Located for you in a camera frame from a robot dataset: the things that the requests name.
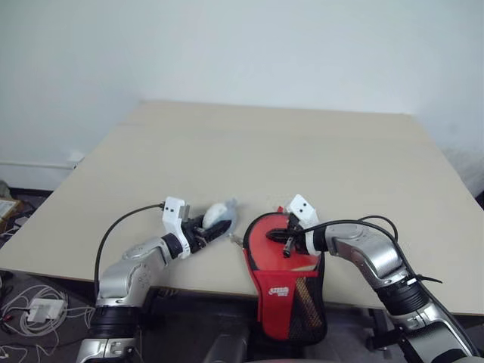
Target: table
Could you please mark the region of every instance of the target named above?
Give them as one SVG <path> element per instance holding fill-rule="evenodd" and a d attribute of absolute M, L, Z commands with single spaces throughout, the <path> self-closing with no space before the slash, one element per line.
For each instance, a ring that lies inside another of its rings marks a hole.
<path fill-rule="evenodd" d="M 302 194 L 320 219 L 380 214 L 399 227 L 414 269 L 452 312 L 484 314 L 484 213 L 426 132 L 402 114 L 143 103 L 0 250 L 3 269 L 91 281 L 107 227 L 131 209 L 182 197 L 191 215 L 236 197 L 242 236 L 257 216 Z M 163 234 L 146 211 L 111 234 L 101 270 Z M 227 238 L 165 270 L 162 285 L 256 295 Z M 327 257 L 324 298 L 381 307 L 349 262 Z"/>

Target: floor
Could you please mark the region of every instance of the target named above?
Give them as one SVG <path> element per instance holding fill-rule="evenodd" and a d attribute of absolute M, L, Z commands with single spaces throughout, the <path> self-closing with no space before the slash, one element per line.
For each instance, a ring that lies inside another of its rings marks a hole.
<path fill-rule="evenodd" d="M 39 205 L 42 199 L 32 199 Z M 27 287 L 43 284 L 40 281 L 24 274 L 15 274 L 6 284 L 14 286 L 11 296 L 15 296 Z M 71 297 L 70 307 L 83 306 L 79 300 Z M 328 334 L 326 338 L 315 346 L 305 348 L 306 358 L 324 359 L 334 362 L 404 362 L 403 355 L 398 346 L 391 346 L 386 351 L 370 352 L 365 347 L 365 340 L 371 335 L 371 330 L 365 326 L 368 317 L 363 309 L 348 309 L 342 306 L 330 306 L 327 310 Z M 170 363 L 196 363 L 203 361 L 213 340 L 217 335 L 231 326 L 225 319 L 206 316 L 173 315 L 161 318 L 159 327 L 145 332 L 141 351 L 144 362 L 170 362 Z M 475 339 L 481 349 L 484 349 L 484 325 L 469 329 L 469 334 Z M 60 345 L 51 356 L 40 354 L 37 356 L 36 348 L 29 347 L 28 354 L 22 363 L 31 362 L 67 362 L 75 361 L 80 340 L 85 336 L 87 328 L 82 318 L 67 319 L 59 328 Z M 50 334 L 42 338 L 23 338 L 16 335 L 8 336 L 0 330 L 0 346 L 9 343 L 27 344 L 47 347 L 55 344 L 55 337 Z M 19 362 L 23 351 L 8 351 L 11 355 L 5 363 Z"/>

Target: red bag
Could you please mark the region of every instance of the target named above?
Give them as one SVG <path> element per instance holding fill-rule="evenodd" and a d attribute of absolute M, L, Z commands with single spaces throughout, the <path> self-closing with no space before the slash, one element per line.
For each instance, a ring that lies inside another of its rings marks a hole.
<path fill-rule="evenodd" d="M 244 254 L 250 276 L 259 292 L 258 321 L 266 335 L 276 340 L 309 345 L 321 341 L 327 332 L 324 315 L 324 254 L 293 253 L 283 257 L 283 244 L 265 234 L 286 228 L 282 213 L 260 216 L 244 236 Z"/>

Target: white wall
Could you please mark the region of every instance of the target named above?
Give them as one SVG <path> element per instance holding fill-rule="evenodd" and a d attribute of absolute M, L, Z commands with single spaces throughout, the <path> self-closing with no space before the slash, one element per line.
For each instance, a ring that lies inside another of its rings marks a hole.
<path fill-rule="evenodd" d="M 0 160 L 65 163 L 141 99 L 412 113 L 484 188 L 481 0 L 2 0 Z M 0 166 L 24 188 L 59 169 Z"/>

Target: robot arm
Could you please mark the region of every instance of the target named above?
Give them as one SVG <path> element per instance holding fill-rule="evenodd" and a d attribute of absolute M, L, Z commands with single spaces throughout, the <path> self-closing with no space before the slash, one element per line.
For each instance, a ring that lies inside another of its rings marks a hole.
<path fill-rule="evenodd" d="M 141 307 L 161 271 L 174 259 L 185 259 L 229 232 L 235 223 L 235 202 L 218 203 L 205 215 L 188 218 L 189 205 L 168 197 L 163 206 L 167 234 L 124 252 L 100 279 L 96 310 L 76 363 L 122 361 L 135 352 Z"/>
<path fill-rule="evenodd" d="M 281 241 L 285 233 L 286 238 L 295 240 L 300 253 L 328 251 L 352 262 L 385 305 L 400 332 L 398 343 L 408 361 L 450 362 L 479 356 L 463 328 L 413 272 L 391 234 L 382 234 L 362 221 L 320 225 L 315 209 L 300 195 L 286 211 L 290 224 L 292 220 L 291 231 L 274 230 L 268 237 Z"/>

